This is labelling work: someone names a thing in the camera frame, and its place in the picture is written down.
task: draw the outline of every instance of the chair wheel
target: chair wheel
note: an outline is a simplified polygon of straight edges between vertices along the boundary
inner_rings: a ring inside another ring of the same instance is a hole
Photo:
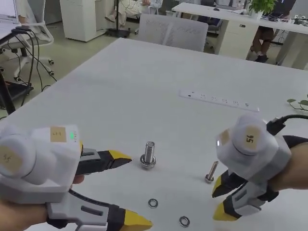
[[[23,79],[20,78],[20,77],[14,77],[14,80],[15,80],[16,82],[23,82]]]

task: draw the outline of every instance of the label sticker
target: label sticker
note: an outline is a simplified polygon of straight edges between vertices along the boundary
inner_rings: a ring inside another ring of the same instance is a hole
[[[223,133],[220,134],[221,145],[225,145],[229,141],[229,139],[229,129],[225,130]]]
[[[6,146],[0,146],[0,165],[4,166],[9,172],[15,174],[19,171],[22,164],[22,158],[15,152]]]
[[[260,136],[260,130],[254,126],[248,126],[246,128],[246,135],[244,144],[247,148],[251,150],[255,150],[257,148],[257,143]]]
[[[66,142],[65,127],[51,127],[50,128],[50,141],[51,142]]]

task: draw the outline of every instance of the shoe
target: shoe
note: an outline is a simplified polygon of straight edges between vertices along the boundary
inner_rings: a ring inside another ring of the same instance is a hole
[[[105,16],[105,19],[107,19],[108,21],[113,22],[113,23],[116,21],[115,18],[116,17],[113,14]]]
[[[267,55],[259,55],[257,59],[255,60],[255,62],[265,63],[267,60],[268,60]]]

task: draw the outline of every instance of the table surface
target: table surface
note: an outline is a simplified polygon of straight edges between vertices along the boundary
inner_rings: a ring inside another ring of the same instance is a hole
[[[268,20],[260,19],[256,20],[249,15],[240,15],[232,13],[230,10],[219,9],[219,11],[214,11],[214,7],[202,6],[192,3],[183,2],[172,8],[173,11],[180,13],[190,13],[200,16],[207,16],[212,18],[219,18],[224,20],[236,21],[241,23],[257,24],[259,26],[271,27],[280,30],[292,31],[302,34],[308,34],[308,27],[303,25],[294,25],[290,23],[283,22],[271,22]]]
[[[307,95],[307,72],[218,55],[118,39],[5,121],[24,129],[77,124],[85,147],[133,157],[123,167],[87,176],[74,189],[150,219],[151,231],[307,230],[307,192],[286,190],[262,212],[225,223],[212,220],[224,198],[212,199],[204,176],[217,160],[215,136],[246,111],[179,97],[179,90],[240,100],[270,120],[294,111],[285,102]],[[291,120],[285,134],[307,136],[308,123]],[[141,169],[145,143],[157,164]],[[218,166],[215,177],[225,171]],[[159,202],[156,209],[148,200]],[[75,225],[64,231],[75,230]],[[40,224],[27,231],[56,231]]]

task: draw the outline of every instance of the screw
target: screw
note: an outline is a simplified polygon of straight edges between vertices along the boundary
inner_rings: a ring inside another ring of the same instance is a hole
[[[149,141],[145,145],[145,153],[140,157],[140,162],[145,168],[153,168],[156,164],[156,158],[154,156],[155,143]]]
[[[212,183],[212,182],[214,181],[213,175],[214,175],[214,172],[216,171],[216,168],[217,168],[218,163],[219,163],[219,161],[215,161],[215,162],[213,163],[213,165],[212,165],[212,168],[211,168],[209,174],[207,174],[207,175],[205,176],[205,181],[206,181],[206,183],[210,184],[210,183]]]

